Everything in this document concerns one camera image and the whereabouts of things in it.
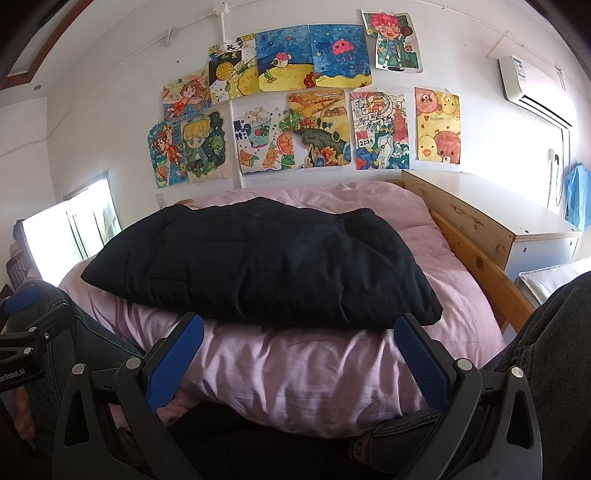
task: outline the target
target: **colorful drawing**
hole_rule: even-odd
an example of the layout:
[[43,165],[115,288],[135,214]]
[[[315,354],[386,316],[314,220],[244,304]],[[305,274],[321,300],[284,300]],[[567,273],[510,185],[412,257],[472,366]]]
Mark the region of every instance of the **colorful drawing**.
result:
[[179,122],[190,183],[226,179],[223,118],[220,112],[196,115]]
[[319,87],[357,88],[371,83],[361,25],[309,25],[314,72]]
[[207,69],[179,78],[163,89],[164,120],[177,121],[211,107]]
[[308,25],[257,33],[256,57],[263,92],[316,86]]
[[304,168],[351,162],[349,116],[344,90],[317,90],[288,95],[291,130],[308,149]]
[[296,167],[289,111],[265,103],[235,120],[234,134],[243,173]]
[[415,88],[418,159],[460,163],[460,99],[449,92]]
[[148,134],[148,146],[159,189],[187,181],[187,160],[178,122],[154,125]]
[[212,103],[260,92],[254,34],[209,48]]
[[357,168],[409,168],[404,94],[351,92]]
[[377,38],[375,66],[382,70],[423,71],[421,54],[413,21],[408,13],[390,15],[384,12],[364,12],[367,35]]

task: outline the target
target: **hand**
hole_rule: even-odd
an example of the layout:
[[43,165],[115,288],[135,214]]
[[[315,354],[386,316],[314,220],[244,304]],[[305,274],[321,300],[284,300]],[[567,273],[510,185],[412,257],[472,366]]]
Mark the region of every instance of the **hand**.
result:
[[14,391],[14,401],[17,405],[17,416],[14,418],[14,427],[23,440],[35,438],[35,426],[31,416],[29,394],[25,387],[18,387]]

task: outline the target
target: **wooden cabinet top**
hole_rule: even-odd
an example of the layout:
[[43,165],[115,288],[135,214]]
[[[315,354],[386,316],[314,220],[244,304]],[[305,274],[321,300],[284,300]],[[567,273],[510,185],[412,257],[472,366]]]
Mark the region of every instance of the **wooden cabinet top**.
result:
[[413,177],[482,212],[510,231],[515,242],[581,235],[580,230],[555,213],[472,173],[405,170],[402,174],[405,184]]

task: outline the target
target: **bed rail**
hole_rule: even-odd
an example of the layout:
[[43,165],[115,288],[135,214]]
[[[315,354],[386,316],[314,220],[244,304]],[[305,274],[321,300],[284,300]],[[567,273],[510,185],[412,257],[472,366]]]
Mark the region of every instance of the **bed rail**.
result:
[[515,284],[486,254],[441,215],[430,210],[431,217],[447,240],[456,257],[480,285],[491,304],[501,330],[510,324],[521,330],[534,307]]

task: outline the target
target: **person's leg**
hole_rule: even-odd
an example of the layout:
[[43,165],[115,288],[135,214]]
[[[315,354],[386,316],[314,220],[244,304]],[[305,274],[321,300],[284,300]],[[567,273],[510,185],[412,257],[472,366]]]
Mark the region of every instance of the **person's leg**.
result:
[[[483,369],[521,367],[540,424],[544,479],[560,477],[561,465],[591,424],[591,273],[557,290],[528,319],[518,336]],[[436,410],[383,422],[350,443],[351,456],[382,472],[398,473],[439,418]],[[483,422],[479,410],[466,434],[474,442]]]
[[40,292],[39,300],[11,317],[7,323],[7,332],[27,330],[60,303],[70,305],[75,316],[70,328],[47,345],[43,358],[45,376],[26,386],[36,430],[35,444],[41,455],[49,459],[61,396],[72,367],[84,363],[91,371],[117,368],[130,356],[143,356],[143,353],[102,327],[65,292],[42,281],[35,281],[34,284]]

